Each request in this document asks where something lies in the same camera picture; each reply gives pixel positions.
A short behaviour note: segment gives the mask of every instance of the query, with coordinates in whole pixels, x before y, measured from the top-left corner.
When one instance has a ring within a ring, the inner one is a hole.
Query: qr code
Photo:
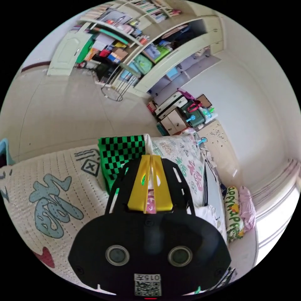
[[[148,281],[135,281],[136,296],[161,296],[161,283]]]

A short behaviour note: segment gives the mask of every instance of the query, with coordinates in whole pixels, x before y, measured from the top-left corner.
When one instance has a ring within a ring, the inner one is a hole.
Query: shelf
[[[83,21],[83,22],[90,22],[90,23],[95,23],[95,24],[98,24],[98,25],[101,25],[107,29],[110,29],[114,32],[116,32],[116,34],[119,34],[121,35],[122,37],[125,37],[129,40],[131,40],[132,42],[135,42],[137,45],[139,46],[143,46],[139,41],[137,41],[137,39],[135,39],[133,36],[129,35],[129,34],[126,34],[124,32],[122,32],[121,30],[119,30],[118,28],[116,28],[115,26],[113,25],[110,25],[108,23],[105,23],[103,21],[99,21],[99,20],[94,20],[94,19],[87,19],[85,17],[81,17],[80,18],[80,21]]]
[[[206,69],[214,66],[220,62],[220,59],[215,56],[205,57],[198,61],[196,64],[189,67],[185,73],[177,76],[173,81],[168,82],[166,79],[160,79],[152,88],[152,96],[154,101],[161,105],[168,99],[172,94],[174,94],[178,88],[183,88],[185,90],[185,85],[190,81],[194,80],[200,73]]]
[[[180,25],[183,25],[185,23],[189,23],[192,21],[207,18],[207,17],[214,17],[214,16],[197,17],[197,16],[189,15],[189,14],[180,14],[180,15],[174,16],[172,18],[166,19],[160,23],[155,23],[155,24],[152,24],[152,25],[146,27],[143,30],[143,34],[148,35],[150,37],[149,43],[151,43],[175,27],[178,27]]]
[[[121,3],[120,6],[118,6],[116,9],[118,8],[122,8],[125,5],[128,5],[128,7],[134,9],[135,11],[139,12],[141,14],[141,16],[137,17],[137,19],[140,19],[142,17],[148,17],[150,21],[154,21],[155,22],[155,18],[152,17],[151,14],[158,12],[160,10],[163,10],[163,12],[167,15],[167,17],[169,18],[169,14],[166,13],[165,9],[168,8],[168,6],[164,6],[164,7],[158,7],[156,10],[153,10],[152,12],[148,13],[146,12],[143,8],[137,6],[136,4],[133,3],[132,1],[126,1],[126,0],[115,0],[116,3]]]

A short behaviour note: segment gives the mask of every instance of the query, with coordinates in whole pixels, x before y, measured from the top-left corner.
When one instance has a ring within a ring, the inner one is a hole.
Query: white cabinet
[[[163,120],[161,120],[161,123],[169,135],[174,135],[175,133],[187,128],[185,122],[182,120],[176,110],[172,111]]]
[[[68,32],[53,55],[47,75],[70,75],[77,57],[91,36],[84,32]]]
[[[181,10],[183,13],[194,14],[196,16],[214,15],[211,8],[191,1],[165,0],[165,2],[172,8]]]
[[[212,30],[220,30],[221,25],[219,17],[207,17],[203,19],[207,32]]]
[[[135,86],[135,89],[147,92],[160,78],[184,59],[215,42],[222,40],[221,30],[210,31],[181,45],[158,62]]]
[[[210,45],[211,55],[216,54],[224,49],[224,42],[219,41]]]

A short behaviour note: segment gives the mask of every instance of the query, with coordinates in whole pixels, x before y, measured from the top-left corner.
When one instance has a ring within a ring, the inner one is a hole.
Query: floor
[[[97,144],[104,136],[161,136],[154,117],[136,95],[114,102],[85,71],[74,69],[69,77],[49,77],[46,72],[39,67],[21,73],[2,106],[0,137],[8,139],[16,162]]]

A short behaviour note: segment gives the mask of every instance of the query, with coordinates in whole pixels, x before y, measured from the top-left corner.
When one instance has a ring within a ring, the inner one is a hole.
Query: toy
[[[188,119],[186,119],[186,122],[189,122],[190,120],[195,120],[195,116],[191,115]]]

